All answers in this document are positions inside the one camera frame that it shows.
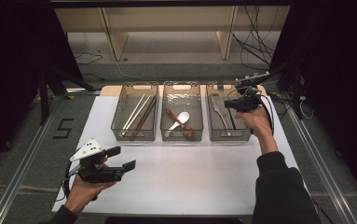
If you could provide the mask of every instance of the hand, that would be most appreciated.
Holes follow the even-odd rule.
[[[268,112],[266,112],[263,106],[259,106],[251,112],[238,112],[236,114],[236,119],[243,119],[245,125],[254,130],[254,135],[258,138],[263,135],[272,135],[272,131],[268,123]]]
[[[263,106],[259,106],[251,112],[238,112],[236,119],[244,119],[245,125],[254,130],[254,135],[259,140],[262,154],[278,151],[276,141],[268,123],[268,112],[266,112]]]
[[[99,195],[104,189],[108,189],[115,184],[116,181],[93,184],[83,181],[79,175],[76,175],[70,195],[65,203],[65,207],[74,214],[78,215],[94,197]]]

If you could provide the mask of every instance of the spoon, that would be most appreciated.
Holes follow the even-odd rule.
[[[172,127],[174,127],[174,125],[176,123],[178,123],[178,125],[181,125],[182,130],[184,130],[184,137],[186,137],[186,138],[195,137],[195,132],[193,131],[193,129],[184,125],[184,123],[187,122],[187,120],[189,119],[189,113],[182,112],[181,114],[178,115],[178,118],[177,118],[169,108],[165,108],[164,110],[170,115],[170,117],[175,119],[175,123],[172,125]]]
[[[189,113],[187,112],[182,112],[181,114],[178,115],[178,118],[175,117],[175,123],[171,126],[171,128],[164,134],[164,136],[169,137],[170,133],[172,132],[172,130],[174,130],[176,127],[180,126],[181,123],[186,123],[189,120]]]

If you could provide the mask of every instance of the black sleeve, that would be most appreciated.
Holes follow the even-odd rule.
[[[60,207],[59,211],[54,215],[54,217],[48,222],[40,222],[39,224],[73,224],[76,222],[77,216],[72,213],[64,205]]]
[[[321,223],[296,168],[288,168],[280,152],[257,159],[256,205],[253,224]]]

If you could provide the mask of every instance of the wooden chopstick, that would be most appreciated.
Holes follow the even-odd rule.
[[[154,96],[152,98],[152,101],[151,103],[149,104],[149,106],[146,108],[143,116],[141,117],[140,121],[138,122],[137,124],[137,127],[135,127],[135,131],[139,131],[141,129],[141,127],[143,127],[143,124],[145,123],[145,120],[146,118],[149,116],[149,113],[151,112],[152,110],[152,107],[155,105],[156,103],[156,97],[157,96]],[[131,135],[131,140],[134,140],[134,138],[137,136],[138,132],[135,132]]]

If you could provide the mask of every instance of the chopsticks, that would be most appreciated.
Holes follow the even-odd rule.
[[[145,123],[146,118],[149,116],[149,113],[152,111],[154,105],[156,104],[156,96],[152,98],[151,103],[149,106],[146,108],[143,116],[141,117],[140,121],[137,124],[137,127],[135,127],[135,131],[139,131],[141,127],[143,127],[143,124]],[[137,136],[138,132],[135,132],[131,135],[131,140],[134,140],[134,138]]]
[[[131,115],[129,116],[128,121],[126,122],[125,126],[123,126],[122,128],[122,136],[125,135],[126,130],[129,129],[129,127],[132,125],[132,123],[135,121],[135,119],[137,118],[138,114],[140,114],[141,110],[143,110],[144,106],[146,105],[146,103],[148,102],[149,98],[151,98],[151,96],[149,95],[148,98],[146,98],[144,104],[140,107],[140,109],[137,110],[138,106],[140,105],[141,101],[144,99],[144,95],[143,97],[141,97],[140,101],[138,102],[137,106],[135,106],[134,110],[132,111]]]

